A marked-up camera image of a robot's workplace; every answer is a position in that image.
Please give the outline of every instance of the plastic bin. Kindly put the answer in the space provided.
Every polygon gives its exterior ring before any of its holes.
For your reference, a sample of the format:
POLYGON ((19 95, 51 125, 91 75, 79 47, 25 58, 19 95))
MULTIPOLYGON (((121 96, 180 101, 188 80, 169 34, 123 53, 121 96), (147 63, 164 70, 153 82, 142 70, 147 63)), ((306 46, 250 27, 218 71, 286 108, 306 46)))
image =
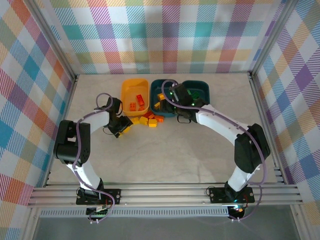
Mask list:
POLYGON ((149 83, 143 78, 131 78, 122 83, 121 101, 123 113, 128 116, 139 116, 145 114, 149 109, 149 83), (144 101, 144 110, 138 111, 139 103, 137 95, 142 95, 144 101), (130 103, 136 104, 136 111, 130 111, 130 103))
MULTIPOLYGON (((172 118, 172 117, 175 117, 176 115, 172 114, 172 113, 161 112, 159 109, 155 109, 155 104, 157 102, 159 102, 158 94, 160 94, 162 92, 161 86, 165 80, 166 79, 157 79, 151 83, 151 86, 150 86, 150 108, 151 108, 151 111, 155 115, 164 116, 165 118, 172 118)), ((186 89, 188 89, 190 91, 191 94, 194 94, 195 92, 197 92, 199 94, 200 98, 202 98, 205 101, 207 101, 208 103, 210 103, 210 90, 209 90, 209 85, 206 82, 197 81, 197 80, 186 80, 183 82, 183 84, 186 87, 186 89)), ((170 82, 168 82, 164 86, 164 93, 167 96, 170 95, 169 87, 171 85, 172 84, 170 82)))

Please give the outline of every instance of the yellow bin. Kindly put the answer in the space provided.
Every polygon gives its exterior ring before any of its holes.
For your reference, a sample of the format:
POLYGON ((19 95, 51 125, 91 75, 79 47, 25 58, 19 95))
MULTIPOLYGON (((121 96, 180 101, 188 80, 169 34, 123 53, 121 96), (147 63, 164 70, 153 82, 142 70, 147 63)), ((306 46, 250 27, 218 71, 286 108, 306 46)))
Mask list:
POLYGON ((145 114, 149 109, 149 82, 143 78, 127 79, 122 83, 121 101, 123 112, 126 116, 138 116, 145 114), (141 95, 144 101, 144 110, 138 111, 139 103, 137 95, 141 95), (135 103, 136 111, 130 111, 130 103, 135 103))

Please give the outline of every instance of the white table surface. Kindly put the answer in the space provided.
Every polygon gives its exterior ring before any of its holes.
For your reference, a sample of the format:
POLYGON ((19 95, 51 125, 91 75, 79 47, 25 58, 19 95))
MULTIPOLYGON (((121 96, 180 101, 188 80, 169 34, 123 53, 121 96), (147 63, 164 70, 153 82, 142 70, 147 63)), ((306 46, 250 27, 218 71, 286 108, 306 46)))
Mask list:
MULTIPOLYGON (((96 107, 96 96, 107 92, 120 99, 121 84, 130 78, 201 80, 208 83, 210 102, 220 112, 252 125, 261 124, 245 73, 222 74, 119 74, 81 75, 67 116, 76 120, 96 107)), ((102 96, 99 103, 106 104, 102 96)), ((181 124, 165 118, 156 128, 133 125, 120 138, 103 133, 91 135, 89 158, 104 182, 225 182, 236 166, 234 147, 224 137, 196 123, 181 124)), ((267 182, 276 182, 271 157, 266 160, 267 182)), ((253 181, 262 179, 262 170, 253 181)), ((59 160, 53 162, 48 183, 74 183, 76 177, 59 160)))

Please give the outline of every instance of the teal bin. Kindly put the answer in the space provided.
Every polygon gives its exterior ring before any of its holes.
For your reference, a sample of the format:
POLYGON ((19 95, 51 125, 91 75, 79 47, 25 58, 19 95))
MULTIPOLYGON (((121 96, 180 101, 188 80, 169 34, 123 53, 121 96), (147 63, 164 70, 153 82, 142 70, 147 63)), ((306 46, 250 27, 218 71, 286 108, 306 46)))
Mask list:
MULTIPOLYGON (((157 79, 151 83, 150 86, 150 108, 153 114, 158 116, 164 116, 165 118, 175 117, 176 114, 162 112, 159 109, 155 109, 155 104, 159 102, 158 94, 161 94, 161 86, 162 83, 166 79, 157 79)), ((183 82, 183 85, 186 89, 189 90, 190 94, 196 97, 198 95, 199 98, 204 99, 206 102, 210 103, 210 91, 209 85, 204 81, 196 81, 196 80, 186 80, 183 82)), ((168 82, 164 86, 164 93, 166 96, 169 96, 169 88, 172 86, 171 82, 168 82)))

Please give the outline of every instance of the aluminum rail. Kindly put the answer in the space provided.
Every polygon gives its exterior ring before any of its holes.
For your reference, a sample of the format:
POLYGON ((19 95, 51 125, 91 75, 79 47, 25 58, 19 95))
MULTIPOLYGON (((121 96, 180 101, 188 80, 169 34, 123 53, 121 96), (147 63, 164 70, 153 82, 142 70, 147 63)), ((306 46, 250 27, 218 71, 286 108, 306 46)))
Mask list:
MULTIPOLYGON (((224 183, 111 183, 106 189, 121 189, 121 207, 200 207, 233 206, 230 203, 210 203, 206 195, 209 187, 223 187, 224 183)), ((64 208, 76 205, 78 183, 49 184, 35 188, 29 201, 30 208, 64 208)), ((260 189, 252 186, 255 199, 260 189)), ((269 183, 262 186, 261 205, 300 205, 302 198, 296 185, 269 183)))

